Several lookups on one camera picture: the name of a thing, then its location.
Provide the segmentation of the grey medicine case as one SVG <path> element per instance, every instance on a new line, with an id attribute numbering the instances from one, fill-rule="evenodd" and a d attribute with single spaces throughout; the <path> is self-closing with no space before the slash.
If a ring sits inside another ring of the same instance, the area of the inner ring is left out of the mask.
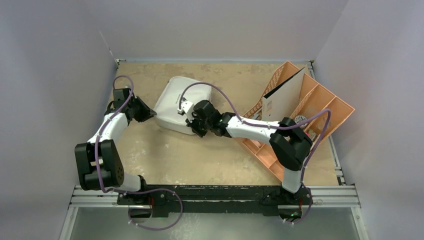
<path id="1" fill-rule="evenodd" d="M 157 100 L 153 110 L 156 112 L 154 120 L 159 127 L 173 130 L 186 135 L 194 135 L 190 127 L 187 126 L 185 115 L 178 114 L 179 101 L 183 91 L 191 84 L 198 81 L 184 76 L 172 77 L 159 99 Z M 206 84 L 197 84 L 190 87 L 183 97 L 196 104 L 201 100 L 210 100 L 212 95 L 212 87 Z"/>

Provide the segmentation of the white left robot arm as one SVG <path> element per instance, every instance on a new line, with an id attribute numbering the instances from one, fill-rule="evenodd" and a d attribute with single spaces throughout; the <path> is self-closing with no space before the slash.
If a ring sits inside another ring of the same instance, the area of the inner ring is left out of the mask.
<path id="1" fill-rule="evenodd" d="M 130 88 L 113 90 L 103 122 L 95 135 L 74 148 L 78 179 L 83 190 L 130 192 L 138 205 L 146 203 L 149 191 L 141 175 L 124 170 L 116 142 L 132 120 L 145 122 L 156 115 Z"/>

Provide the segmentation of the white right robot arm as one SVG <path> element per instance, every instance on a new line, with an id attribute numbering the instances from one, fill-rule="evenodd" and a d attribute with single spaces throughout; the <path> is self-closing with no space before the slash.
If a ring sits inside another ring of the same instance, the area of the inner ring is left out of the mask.
<path id="1" fill-rule="evenodd" d="M 186 116 L 187 127 L 201 138 L 212 132 L 218 137 L 250 139 L 271 146 L 284 169 L 282 200 L 292 204 L 300 198 L 302 168 L 313 142 L 291 118 L 281 121 L 248 119 L 233 112 L 221 113 L 208 100 L 194 104 L 183 99 L 177 112 Z"/>

